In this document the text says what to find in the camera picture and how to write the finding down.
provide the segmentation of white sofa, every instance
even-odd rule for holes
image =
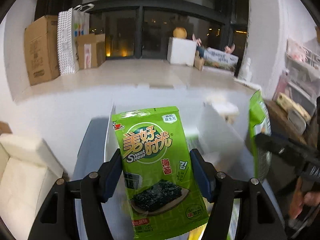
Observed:
[[[16,240],[27,240],[63,168],[39,138],[0,135],[0,216]]]

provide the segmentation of windowsill ledge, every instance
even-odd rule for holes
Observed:
[[[84,90],[95,86],[134,86],[150,89],[211,88],[246,89],[233,75],[198,71],[194,67],[171,65],[166,60],[107,60],[99,68],[80,70],[24,90],[16,103],[46,94]]]

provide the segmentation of green snack bag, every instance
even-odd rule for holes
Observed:
[[[175,106],[112,116],[134,238],[163,240],[208,221]]]
[[[271,135],[271,125],[268,109],[263,101],[261,91],[257,91],[250,98],[249,133],[251,153],[254,158],[255,177],[263,181],[268,174],[271,164],[271,153],[257,148],[254,136],[259,133]]]

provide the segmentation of green snack package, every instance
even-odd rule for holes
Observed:
[[[208,221],[175,106],[112,116],[134,238],[163,240]]]
[[[254,136],[259,133],[271,135],[271,125],[268,109],[263,101],[261,91],[257,91],[250,98],[249,133],[251,153],[254,158],[255,177],[263,181],[268,174],[271,164],[271,153],[257,148]]]

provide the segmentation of metal screw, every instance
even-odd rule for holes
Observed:
[[[64,183],[64,179],[63,179],[63,178],[58,179],[58,180],[56,181],[56,183],[57,183],[58,185],[62,185],[62,184]]]
[[[250,179],[250,181],[251,181],[251,183],[254,184],[254,185],[259,184],[259,180],[256,179],[256,178],[252,178],[252,179]]]
[[[91,178],[91,179],[95,179],[96,177],[98,177],[98,173],[97,172],[91,172],[90,174],[89,174],[89,177]]]
[[[219,172],[217,173],[217,177],[218,177],[219,179],[224,179],[224,178],[226,177],[226,174],[225,174],[224,172],[222,172],[222,171],[219,171]]]

